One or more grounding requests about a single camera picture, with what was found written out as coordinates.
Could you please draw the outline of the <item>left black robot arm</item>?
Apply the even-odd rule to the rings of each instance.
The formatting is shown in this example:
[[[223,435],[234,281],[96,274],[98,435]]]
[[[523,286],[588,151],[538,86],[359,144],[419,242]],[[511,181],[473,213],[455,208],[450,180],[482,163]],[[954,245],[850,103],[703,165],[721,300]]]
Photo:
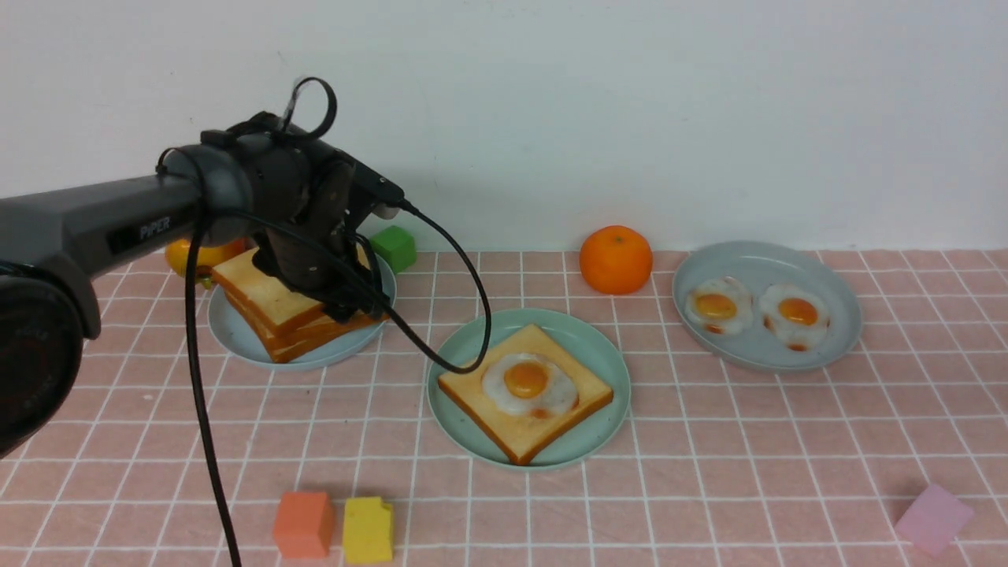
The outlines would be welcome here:
[[[4,198],[2,455],[53,419],[101,331],[93,281],[206,226],[202,244],[246,237],[255,268],[323,302],[338,321],[377,313],[358,258],[368,215],[403,191],[355,157],[262,112],[165,152],[153,175]]]

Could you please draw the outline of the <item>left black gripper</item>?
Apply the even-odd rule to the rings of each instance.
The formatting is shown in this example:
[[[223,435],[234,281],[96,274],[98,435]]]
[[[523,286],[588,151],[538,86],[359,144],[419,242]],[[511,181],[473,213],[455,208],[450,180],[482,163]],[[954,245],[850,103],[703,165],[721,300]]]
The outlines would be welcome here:
[[[313,132],[268,112],[227,129],[206,130],[202,146],[227,155],[247,194],[247,220],[258,246],[254,265],[289,291],[312,298],[345,323],[357,311],[377,319],[391,298],[371,245],[345,220],[356,162]]]

